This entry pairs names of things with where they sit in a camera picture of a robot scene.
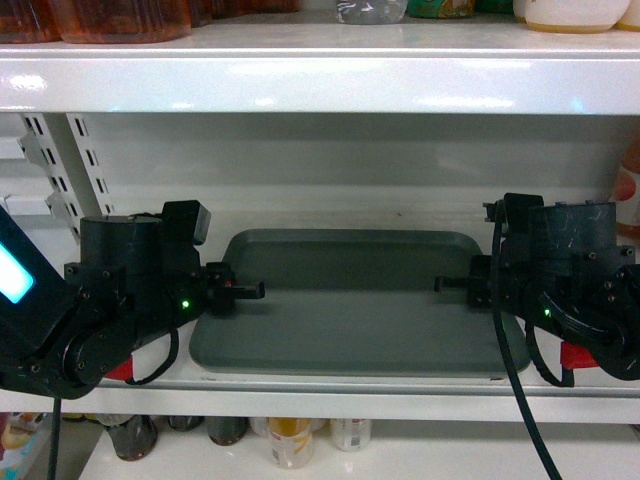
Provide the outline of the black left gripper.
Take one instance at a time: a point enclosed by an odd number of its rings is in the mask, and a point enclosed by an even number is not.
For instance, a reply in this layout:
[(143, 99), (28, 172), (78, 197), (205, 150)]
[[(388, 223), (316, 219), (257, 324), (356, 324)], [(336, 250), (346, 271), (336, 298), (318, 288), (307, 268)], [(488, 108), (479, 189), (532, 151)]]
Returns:
[(164, 307), (168, 325), (185, 325), (197, 319), (205, 307), (214, 316), (230, 316), (235, 310), (235, 299), (265, 297), (262, 281), (255, 285), (240, 285), (229, 263), (207, 263), (205, 275), (199, 252), (188, 242), (164, 243), (162, 262)]

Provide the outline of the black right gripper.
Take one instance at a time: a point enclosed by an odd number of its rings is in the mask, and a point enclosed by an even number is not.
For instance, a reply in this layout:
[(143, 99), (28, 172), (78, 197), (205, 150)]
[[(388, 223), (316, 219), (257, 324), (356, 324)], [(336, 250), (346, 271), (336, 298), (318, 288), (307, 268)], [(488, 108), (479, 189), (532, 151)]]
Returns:
[[(490, 272), (492, 261), (492, 296)], [(498, 235), (490, 255), (474, 255), (465, 277), (437, 276), (434, 291), (458, 288), (467, 291), (466, 302), (473, 309), (490, 309), (528, 320), (527, 289), (531, 281), (530, 236), (527, 234)]]

